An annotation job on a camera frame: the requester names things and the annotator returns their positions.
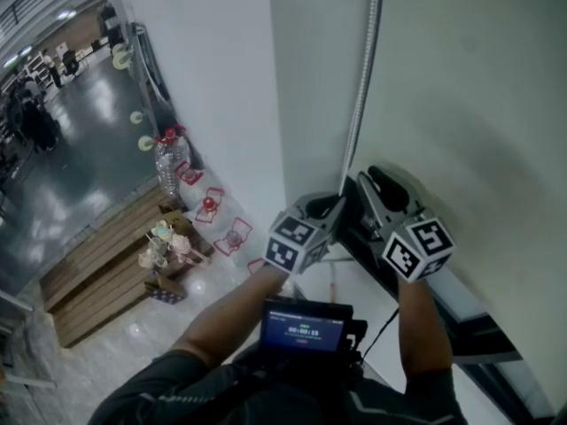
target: lamp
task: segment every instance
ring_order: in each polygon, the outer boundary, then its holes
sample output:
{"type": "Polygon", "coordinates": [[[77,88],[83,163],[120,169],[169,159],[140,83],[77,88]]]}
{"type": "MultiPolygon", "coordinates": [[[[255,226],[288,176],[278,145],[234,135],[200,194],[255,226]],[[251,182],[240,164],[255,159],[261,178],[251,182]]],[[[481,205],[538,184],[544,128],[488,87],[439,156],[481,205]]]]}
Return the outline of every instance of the lamp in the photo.
{"type": "Polygon", "coordinates": [[[21,50],[21,52],[19,53],[19,55],[21,57],[25,57],[29,52],[32,51],[32,46],[27,46],[24,49],[21,50]]]}
{"type": "Polygon", "coordinates": [[[58,20],[65,20],[65,19],[71,19],[73,17],[75,17],[77,15],[77,11],[75,10],[65,10],[59,13],[59,15],[57,16],[58,20]]]}
{"type": "Polygon", "coordinates": [[[12,58],[7,59],[6,62],[4,63],[4,68],[14,63],[17,59],[18,59],[17,55],[14,55],[12,58]]]}

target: handheld device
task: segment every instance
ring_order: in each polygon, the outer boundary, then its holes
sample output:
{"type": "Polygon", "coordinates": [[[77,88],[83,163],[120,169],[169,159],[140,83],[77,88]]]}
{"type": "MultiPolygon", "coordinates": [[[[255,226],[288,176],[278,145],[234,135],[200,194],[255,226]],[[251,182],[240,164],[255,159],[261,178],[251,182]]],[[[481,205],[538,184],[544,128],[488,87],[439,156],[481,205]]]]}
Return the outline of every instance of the handheld device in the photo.
{"type": "Polygon", "coordinates": [[[351,305],[325,304],[287,297],[264,302],[260,352],[265,358],[350,367],[361,360],[358,345],[368,323],[353,320],[351,305]]]}

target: white round object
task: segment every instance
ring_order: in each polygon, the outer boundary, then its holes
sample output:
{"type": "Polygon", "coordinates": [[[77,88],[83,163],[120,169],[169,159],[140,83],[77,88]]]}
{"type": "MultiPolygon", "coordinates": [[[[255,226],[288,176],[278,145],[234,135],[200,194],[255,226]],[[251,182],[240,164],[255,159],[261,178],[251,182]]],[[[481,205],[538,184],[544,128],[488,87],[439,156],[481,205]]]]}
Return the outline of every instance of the white round object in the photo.
{"type": "Polygon", "coordinates": [[[118,43],[113,47],[113,57],[120,52],[125,52],[126,51],[126,44],[123,43],[118,43]]]}
{"type": "Polygon", "coordinates": [[[144,114],[138,110],[130,113],[130,121],[132,124],[140,124],[144,120],[144,114]]]}
{"type": "Polygon", "coordinates": [[[142,151],[149,151],[155,144],[155,141],[149,135],[142,135],[138,140],[138,148],[142,151]]]}
{"type": "Polygon", "coordinates": [[[127,69],[130,66],[130,54],[129,52],[118,52],[114,55],[113,66],[119,71],[122,69],[127,69]]]}
{"type": "Polygon", "coordinates": [[[189,291],[191,295],[203,296],[206,292],[206,281],[203,279],[191,278],[189,291]]]}
{"type": "Polygon", "coordinates": [[[137,324],[135,324],[135,323],[130,324],[130,326],[128,327],[128,332],[129,332],[130,335],[133,336],[133,337],[139,337],[139,336],[141,336],[140,327],[139,327],[137,324]]]}

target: plastic water bottle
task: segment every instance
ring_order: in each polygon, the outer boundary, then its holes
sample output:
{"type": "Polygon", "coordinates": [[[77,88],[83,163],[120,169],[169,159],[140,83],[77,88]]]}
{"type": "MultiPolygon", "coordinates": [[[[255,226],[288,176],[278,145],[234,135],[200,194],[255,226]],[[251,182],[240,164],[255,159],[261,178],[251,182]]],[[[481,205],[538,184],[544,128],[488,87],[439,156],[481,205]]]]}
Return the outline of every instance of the plastic water bottle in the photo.
{"type": "Polygon", "coordinates": [[[190,147],[183,135],[177,135],[175,130],[185,130],[183,126],[175,125],[166,129],[166,136],[156,139],[155,156],[158,169],[159,184],[170,197],[178,197],[179,181],[175,169],[181,163],[190,162],[190,147]]]}

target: white wall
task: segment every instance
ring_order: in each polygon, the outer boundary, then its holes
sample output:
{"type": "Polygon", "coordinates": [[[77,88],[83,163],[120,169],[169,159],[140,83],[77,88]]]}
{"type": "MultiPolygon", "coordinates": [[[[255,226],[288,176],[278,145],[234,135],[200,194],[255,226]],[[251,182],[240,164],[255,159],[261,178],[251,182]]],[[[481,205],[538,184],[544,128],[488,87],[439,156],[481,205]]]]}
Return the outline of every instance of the white wall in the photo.
{"type": "Polygon", "coordinates": [[[264,228],[284,208],[269,0],[125,0],[181,123],[264,228]]]}
{"type": "Polygon", "coordinates": [[[353,174],[414,176],[452,268],[567,400],[567,0],[384,0],[353,174]]]}
{"type": "Polygon", "coordinates": [[[369,0],[270,0],[285,194],[338,190],[369,0]]]}

